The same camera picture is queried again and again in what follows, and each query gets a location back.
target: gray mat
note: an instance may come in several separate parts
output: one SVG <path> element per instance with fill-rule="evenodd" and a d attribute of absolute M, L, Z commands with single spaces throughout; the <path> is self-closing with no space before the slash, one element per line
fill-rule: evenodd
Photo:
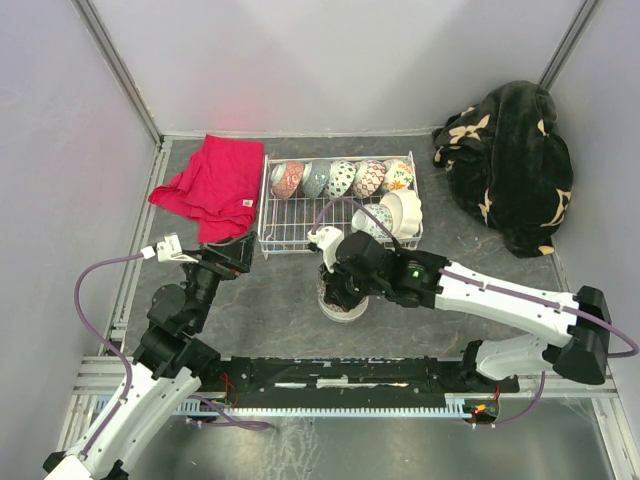
<path fill-rule="evenodd" d="M 201 140 L 174 142 L 165 183 L 186 167 L 200 144 Z M 406 155 L 411 150 L 424 213 L 419 248 L 505 280 L 559 289 L 551 258 L 513 257 L 496 232 L 454 204 L 444 172 L 431 165 L 430 137 L 283 138 L 266 139 L 264 144 L 272 158 Z M 170 232 L 180 235 L 183 248 L 196 247 L 197 225 L 158 209 L 149 241 Z M 333 323 L 317 304 L 320 263 L 321 257 L 314 254 L 272 255 L 265 260 L 258 247 L 251 273 L 220 285 L 200 338 L 223 355 L 452 357 L 469 341 L 498 340 L 519 333 L 470 315 L 402 309 L 376 299 L 358 321 Z M 125 339 L 127 354 L 147 328 L 146 312 L 155 290 L 182 280 L 177 265 L 143 264 Z"/>

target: dish rack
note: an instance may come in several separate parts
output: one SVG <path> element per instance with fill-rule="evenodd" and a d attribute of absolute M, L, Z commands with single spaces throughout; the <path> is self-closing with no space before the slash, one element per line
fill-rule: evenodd
<path fill-rule="evenodd" d="M 362 160 L 378 160 L 379 162 L 384 162 L 394 158 L 399 158 L 411 165 L 414 180 L 409 186 L 409 189 L 414 190 L 416 194 L 418 194 L 418 186 L 415 181 L 416 166 L 413 161 L 412 152 L 409 152 L 406 156 L 393 155 L 385 157 L 270 159 L 268 155 L 265 155 L 262 171 L 262 189 L 260 192 L 260 213 L 258 217 L 258 241 L 260 242 L 260 249 L 265 258 L 268 258 L 268 256 L 272 254 L 309 252 L 307 249 L 307 244 L 309 243 L 307 233 L 313 227 L 318 213 L 320 213 L 324 206 L 331 200 L 326 196 L 321 196 L 316 199 L 305 198 L 299 191 L 296 191 L 294 196 L 288 200 L 282 200 L 276 197 L 271 191 L 271 182 L 269 180 L 272 168 L 280 163 L 291 161 L 307 163 L 314 160 L 329 160 L 331 162 L 344 160 L 356 163 Z M 382 194 L 376 192 L 376 194 L 369 198 L 361 199 L 353 195 L 351 189 L 349 189 L 347 193 L 343 195 L 343 198 L 349 198 L 362 205 L 367 205 L 370 203 L 380 203 L 382 196 Z M 348 235 L 351 232 L 351 218 L 355 210 L 356 207 L 351 204 L 336 204 L 327 212 L 324 220 L 320 222 L 320 226 L 333 226 L 342 230 L 345 235 Z M 420 222 L 420 228 L 414 237 L 402 240 L 400 243 L 403 247 L 413 250 L 417 248 L 421 238 L 422 222 Z M 388 248 L 393 246 L 389 239 L 379 240 Z"/>

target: red patterned bowl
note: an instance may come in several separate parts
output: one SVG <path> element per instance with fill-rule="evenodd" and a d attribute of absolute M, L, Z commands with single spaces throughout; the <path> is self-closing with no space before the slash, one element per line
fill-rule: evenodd
<path fill-rule="evenodd" d="M 358 172 L 351 190 L 356 197 L 367 198 L 375 193 L 382 184 L 386 169 L 375 160 L 366 160 L 358 164 Z"/>
<path fill-rule="evenodd" d="M 271 172 L 271 186 L 273 194 L 287 200 L 298 188 L 304 173 L 304 164 L 301 162 L 285 162 L 276 167 Z"/>

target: black blanket with star pattern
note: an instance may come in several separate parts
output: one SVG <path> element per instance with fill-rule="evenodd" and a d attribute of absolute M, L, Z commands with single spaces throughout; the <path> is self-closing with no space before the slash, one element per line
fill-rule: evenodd
<path fill-rule="evenodd" d="M 518 257 L 553 252 L 551 235 L 571 199 L 573 169 L 555 122 L 549 92 L 517 81 L 433 133 L 433 164 L 446 169 L 456 203 L 499 230 Z"/>

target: pink towel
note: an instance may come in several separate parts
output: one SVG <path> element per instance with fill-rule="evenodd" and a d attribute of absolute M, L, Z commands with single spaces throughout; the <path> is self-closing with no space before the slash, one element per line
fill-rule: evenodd
<path fill-rule="evenodd" d="M 199 222 L 200 243 L 243 235 L 256 218 L 263 153 L 262 143 L 207 135 L 187 169 L 149 202 Z"/>

